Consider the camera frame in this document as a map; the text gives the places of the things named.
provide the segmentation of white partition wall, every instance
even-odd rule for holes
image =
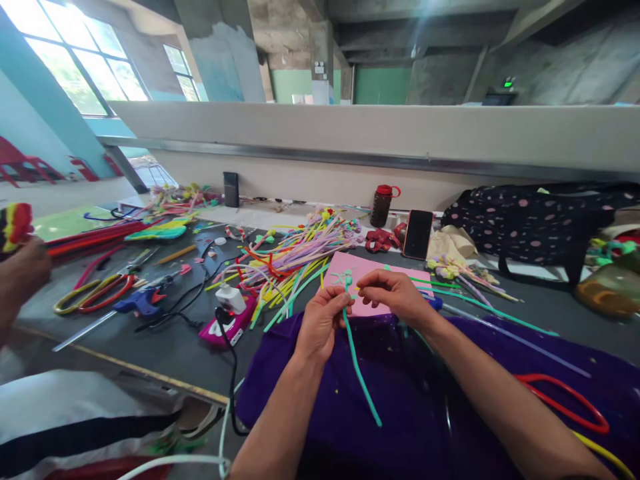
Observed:
[[[152,154],[178,182],[222,190],[222,172],[234,171],[242,195],[368,205],[375,186],[388,183],[403,191],[395,208],[442,210],[478,185],[571,179],[572,172],[576,179],[640,177],[640,107],[112,105],[141,142],[155,141]],[[163,149],[164,141],[173,141],[172,148]],[[175,151],[179,142],[191,152]],[[197,143],[296,149],[289,152],[301,157],[322,151],[331,163],[273,152],[270,158],[194,153],[190,145]],[[342,163],[350,153],[392,157],[376,166]],[[423,164],[437,159],[444,170],[455,165],[460,173],[405,169],[403,157]],[[473,175],[464,174],[466,166]],[[505,177],[529,166],[543,168],[533,177]]]

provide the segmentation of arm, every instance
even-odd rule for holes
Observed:
[[[0,349],[24,305],[51,276],[47,246],[34,237],[0,263]]]
[[[352,304],[342,287],[328,287],[307,304],[295,352],[233,462],[232,480],[295,478],[335,330]]]
[[[358,287],[364,303],[387,305],[427,340],[524,477],[615,478],[536,396],[433,310],[408,276],[376,270]]]

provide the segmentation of red bottle cap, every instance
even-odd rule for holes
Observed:
[[[398,190],[398,194],[397,195],[393,195],[393,189]],[[384,195],[386,197],[392,197],[392,198],[397,198],[400,196],[400,188],[396,187],[395,185],[378,185],[378,188],[376,188],[375,192],[378,195]]]

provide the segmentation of hand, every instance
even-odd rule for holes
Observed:
[[[343,287],[327,287],[310,300],[305,309],[295,353],[305,360],[318,359],[323,364],[331,356],[335,330],[344,327],[342,310],[351,314],[354,300]]]
[[[13,256],[0,263],[0,297],[3,307],[19,309],[51,277],[47,246],[32,237]]]
[[[360,288],[358,295],[363,298],[362,303],[371,304],[373,308],[382,303],[416,330],[442,319],[404,273],[374,270],[362,277],[357,286]]]

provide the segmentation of window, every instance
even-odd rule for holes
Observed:
[[[108,101],[149,99],[108,23],[50,0],[0,5],[82,115],[113,117]]]
[[[294,105],[313,105],[313,95],[298,95],[294,93],[291,96]]]
[[[187,100],[200,101],[200,95],[198,94],[198,89],[195,87],[195,82],[193,81],[185,53],[176,47],[166,44],[165,51],[167,52],[169,62],[171,62],[175,76],[178,77],[178,82]]]

